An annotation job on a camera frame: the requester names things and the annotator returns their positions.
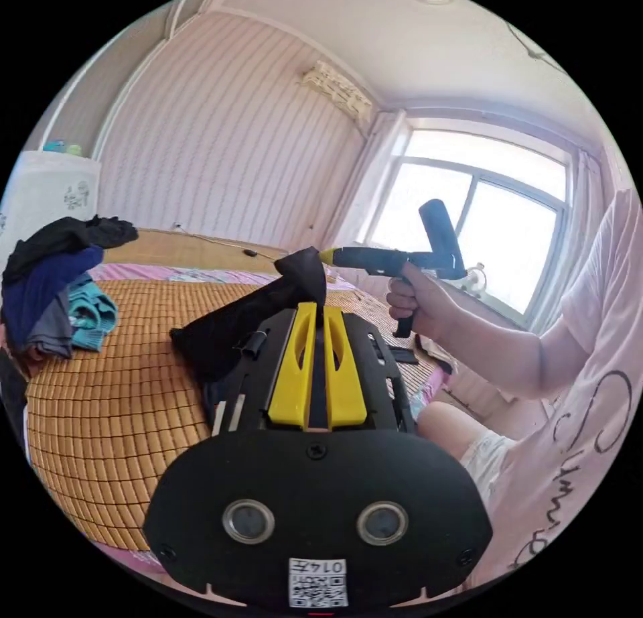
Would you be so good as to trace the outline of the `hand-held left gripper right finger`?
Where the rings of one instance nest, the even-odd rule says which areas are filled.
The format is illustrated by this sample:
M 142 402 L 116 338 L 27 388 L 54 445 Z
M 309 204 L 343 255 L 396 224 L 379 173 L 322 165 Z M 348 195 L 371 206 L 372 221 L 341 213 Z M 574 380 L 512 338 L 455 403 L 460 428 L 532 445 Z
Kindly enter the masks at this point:
M 329 425 L 362 425 L 367 410 L 340 308 L 325 306 L 324 364 Z

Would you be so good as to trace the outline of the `person's right hand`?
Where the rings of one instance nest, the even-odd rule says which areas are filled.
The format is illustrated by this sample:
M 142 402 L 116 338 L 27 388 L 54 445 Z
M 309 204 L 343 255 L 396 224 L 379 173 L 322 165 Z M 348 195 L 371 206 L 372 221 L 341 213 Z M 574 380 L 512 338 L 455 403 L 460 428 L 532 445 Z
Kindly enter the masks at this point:
M 411 319 L 411 330 L 436 342 L 449 332 L 458 307 L 449 294 L 417 266 L 406 262 L 388 284 L 386 302 L 395 320 Z

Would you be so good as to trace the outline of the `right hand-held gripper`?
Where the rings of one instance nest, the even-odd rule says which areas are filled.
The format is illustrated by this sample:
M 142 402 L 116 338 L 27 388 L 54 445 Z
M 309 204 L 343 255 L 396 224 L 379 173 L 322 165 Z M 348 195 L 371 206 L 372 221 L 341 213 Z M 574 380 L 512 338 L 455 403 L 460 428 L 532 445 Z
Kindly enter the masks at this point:
M 434 270 L 439 277 L 463 278 L 466 273 L 458 247 L 447 251 L 408 252 L 371 247 L 337 247 L 319 252 L 323 264 L 333 264 L 334 267 L 363 269 L 368 275 L 375 277 L 401 277 L 401 271 L 406 262 L 417 266 L 421 271 Z M 449 332 L 444 338 L 451 338 L 460 320 L 464 318 L 463 310 L 457 305 L 458 311 L 454 317 Z M 393 332 L 396 338 L 409 338 L 411 335 L 411 319 L 397 321 L 397 329 Z

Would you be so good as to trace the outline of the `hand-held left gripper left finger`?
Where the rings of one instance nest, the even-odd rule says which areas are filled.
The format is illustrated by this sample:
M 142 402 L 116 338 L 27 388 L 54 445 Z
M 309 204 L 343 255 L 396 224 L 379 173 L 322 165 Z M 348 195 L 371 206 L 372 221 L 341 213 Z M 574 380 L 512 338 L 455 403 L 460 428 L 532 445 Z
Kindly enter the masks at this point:
M 276 425 L 307 425 L 313 385 L 317 305 L 300 303 L 285 345 L 268 407 Z

